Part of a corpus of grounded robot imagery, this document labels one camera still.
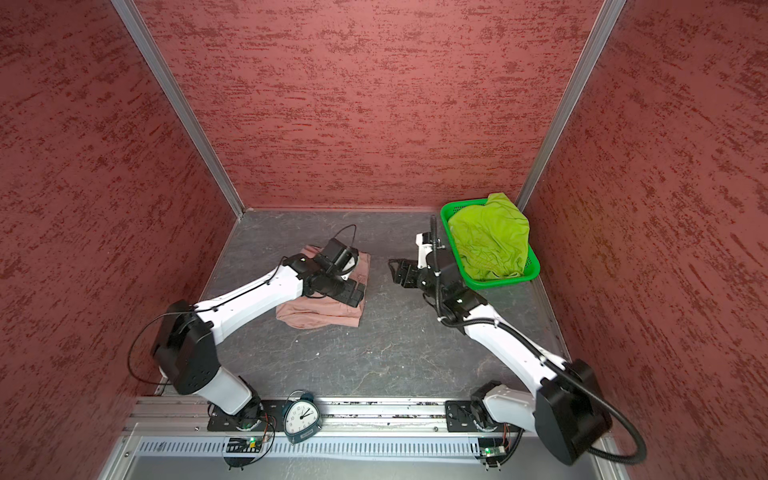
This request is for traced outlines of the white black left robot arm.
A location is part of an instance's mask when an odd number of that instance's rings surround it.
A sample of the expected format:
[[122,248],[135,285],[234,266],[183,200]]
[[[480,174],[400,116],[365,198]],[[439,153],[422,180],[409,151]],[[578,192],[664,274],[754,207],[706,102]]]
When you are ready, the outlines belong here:
[[366,285],[351,278],[353,270],[320,254],[296,254],[282,258],[263,277],[214,299],[195,305],[179,301],[161,316],[151,357],[178,394],[204,398],[233,422],[255,422],[262,417],[261,398],[222,366],[218,345],[265,312],[301,297],[359,306]]

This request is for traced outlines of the pink shorts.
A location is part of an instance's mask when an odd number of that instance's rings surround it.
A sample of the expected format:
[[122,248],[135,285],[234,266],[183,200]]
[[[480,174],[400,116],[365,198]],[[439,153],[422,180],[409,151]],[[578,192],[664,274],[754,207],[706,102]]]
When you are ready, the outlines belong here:
[[[320,252],[320,247],[306,245],[301,253],[313,258]],[[371,268],[371,255],[366,252],[359,254],[359,265],[351,272],[350,279],[366,285]],[[357,328],[366,306],[365,298],[357,307],[340,303],[332,298],[307,298],[283,303],[276,307],[276,318],[296,329],[317,329],[330,325]]]

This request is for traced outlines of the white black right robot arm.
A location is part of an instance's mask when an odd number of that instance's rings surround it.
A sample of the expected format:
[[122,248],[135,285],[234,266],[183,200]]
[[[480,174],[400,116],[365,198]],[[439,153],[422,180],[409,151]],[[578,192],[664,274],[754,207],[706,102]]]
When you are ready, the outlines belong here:
[[517,391],[489,382],[473,394],[482,420],[534,432],[558,461],[571,465],[612,427],[593,369],[568,362],[511,326],[451,265],[436,275],[417,261],[388,262],[393,281],[421,290],[441,323],[484,346],[523,383]]

